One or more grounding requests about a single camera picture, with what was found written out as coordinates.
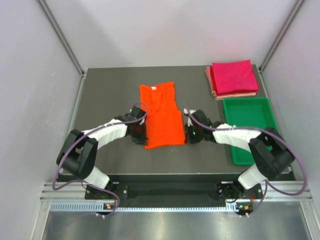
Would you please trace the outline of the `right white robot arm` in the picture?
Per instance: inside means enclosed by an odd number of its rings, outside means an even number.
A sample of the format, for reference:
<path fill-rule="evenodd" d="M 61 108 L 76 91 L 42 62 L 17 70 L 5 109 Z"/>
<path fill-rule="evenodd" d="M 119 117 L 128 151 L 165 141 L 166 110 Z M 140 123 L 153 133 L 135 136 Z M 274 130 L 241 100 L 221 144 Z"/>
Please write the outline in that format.
<path fill-rule="evenodd" d="M 295 159 L 283 138 L 272 127 L 261 129 L 211 122 L 202 110 L 185 108 L 183 114 L 187 117 L 184 126 L 187 143 L 208 141 L 250 153 L 254 164 L 232 183 L 233 192 L 239 198 L 245 198 L 261 182 L 275 180 Z"/>

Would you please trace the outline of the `orange t shirt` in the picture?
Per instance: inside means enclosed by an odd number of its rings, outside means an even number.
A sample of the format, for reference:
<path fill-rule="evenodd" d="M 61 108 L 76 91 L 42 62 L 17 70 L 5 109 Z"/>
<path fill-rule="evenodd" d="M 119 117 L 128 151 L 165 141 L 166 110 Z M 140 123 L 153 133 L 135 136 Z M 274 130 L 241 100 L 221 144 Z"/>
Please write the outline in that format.
<path fill-rule="evenodd" d="M 141 108 L 146 117 L 146 150 L 185 144 L 182 113 L 176 103 L 174 82 L 154 86 L 140 85 Z"/>

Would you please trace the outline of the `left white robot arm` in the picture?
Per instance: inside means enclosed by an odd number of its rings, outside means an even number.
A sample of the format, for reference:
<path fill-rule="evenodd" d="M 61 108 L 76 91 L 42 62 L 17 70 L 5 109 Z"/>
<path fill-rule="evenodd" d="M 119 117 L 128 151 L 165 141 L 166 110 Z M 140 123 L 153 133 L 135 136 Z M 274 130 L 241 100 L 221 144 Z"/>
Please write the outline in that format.
<path fill-rule="evenodd" d="M 107 144 L 127 136 L 135 145 L 147 144 L 148 107 L 144 103 L 141 105 L 145 110 L 134 105 L 129 113 L 118 115 L 96 128 L 84 131 L 73 129 L 56 159 L 58 169 L 72 174 L 77 182 L 91 185 L 102 198 L 109 198 L 115 187 L 110 177 L 96 167 L 97 152 Z"/>

